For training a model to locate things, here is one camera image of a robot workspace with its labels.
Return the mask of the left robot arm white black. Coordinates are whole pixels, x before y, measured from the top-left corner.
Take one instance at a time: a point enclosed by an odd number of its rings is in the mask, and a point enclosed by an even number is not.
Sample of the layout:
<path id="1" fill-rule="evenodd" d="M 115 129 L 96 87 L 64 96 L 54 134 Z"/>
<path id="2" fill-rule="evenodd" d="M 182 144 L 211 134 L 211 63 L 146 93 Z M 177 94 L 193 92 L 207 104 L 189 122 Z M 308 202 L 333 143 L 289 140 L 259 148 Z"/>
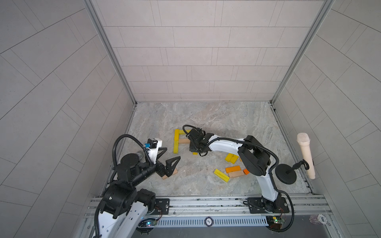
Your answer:
<path id="1" fill-rule="evenodd" d="M 141 149 L 144 160 L 137 153 L 117 159 L 116 151 L 119 142 L 129 138 Z M 149 234 L 160 218 L 146 218 L 146 214 L 163 208 L 156 205 L 156 194 L 146 189 L 137 190 L 137 185 L 153 174 L 160 177 L 173 175 L 180 157 L 173 157 L 161 163 L 158 159 L 167 151 L 161 141 L 149 139 L 141 143 L 134 136 L 119 136 L 112 149 L 113 173 L 109 186 L 104 190 L 94 214 L 94 237 L 96 238 L 130 238 L 135 231 Z"/>

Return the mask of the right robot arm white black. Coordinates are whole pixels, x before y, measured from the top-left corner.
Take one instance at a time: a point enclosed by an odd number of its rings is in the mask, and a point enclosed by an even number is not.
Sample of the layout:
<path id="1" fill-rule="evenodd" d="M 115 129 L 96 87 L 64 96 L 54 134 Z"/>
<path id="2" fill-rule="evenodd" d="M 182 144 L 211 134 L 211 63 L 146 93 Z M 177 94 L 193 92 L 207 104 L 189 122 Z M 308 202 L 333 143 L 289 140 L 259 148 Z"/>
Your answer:
<path id="1" fill-rule="evenodd" d="M 262 206 L 267 212 L 279 212 L 285 199 L 285 192 L 280 191 L 273 179 L 275 170 L 278 179 L 284 184 L 293 184 L 296 173 L 287 164 L 281 164 L 279 158 L 269 149 L 262 146 L 253 136 L 244 139 L 231 139 L 206 133 L 203 129 L 184 125 L 183 131 L 190 140 L 190 151 L 205 156 L 208 152 L 219 151 L 240 157 L 249 173 L 256 176 L 262 192 Z"/>

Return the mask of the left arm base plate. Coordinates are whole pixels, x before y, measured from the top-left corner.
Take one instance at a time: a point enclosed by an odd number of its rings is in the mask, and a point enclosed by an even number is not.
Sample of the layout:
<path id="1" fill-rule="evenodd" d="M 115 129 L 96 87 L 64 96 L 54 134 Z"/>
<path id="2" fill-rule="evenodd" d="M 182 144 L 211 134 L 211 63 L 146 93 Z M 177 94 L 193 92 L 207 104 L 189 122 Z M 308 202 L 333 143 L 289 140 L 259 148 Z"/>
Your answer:
<path id="1" fill-rule="evenodd" d="M 157 198 L 155 200 L 154 210 L 150 215 L 168 215 L 169 214 L 170 199 Z"/>

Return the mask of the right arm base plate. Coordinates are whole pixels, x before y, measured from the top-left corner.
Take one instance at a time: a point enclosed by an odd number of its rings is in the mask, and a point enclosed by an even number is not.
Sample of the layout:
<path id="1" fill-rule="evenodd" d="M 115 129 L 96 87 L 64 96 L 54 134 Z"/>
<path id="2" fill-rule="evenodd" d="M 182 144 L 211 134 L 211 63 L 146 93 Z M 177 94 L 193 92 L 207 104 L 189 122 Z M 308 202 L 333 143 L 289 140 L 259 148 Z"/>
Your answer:
<path id="1" fill-rule="evenodd" d="M 249 197 L 245 200 L 244 205 L 249 207 L 251 214 L 260 213 L 289 213 L 290 208 L 284 197 L 278 198 L 276 201 L 270 201 L 262 197 Z"/>

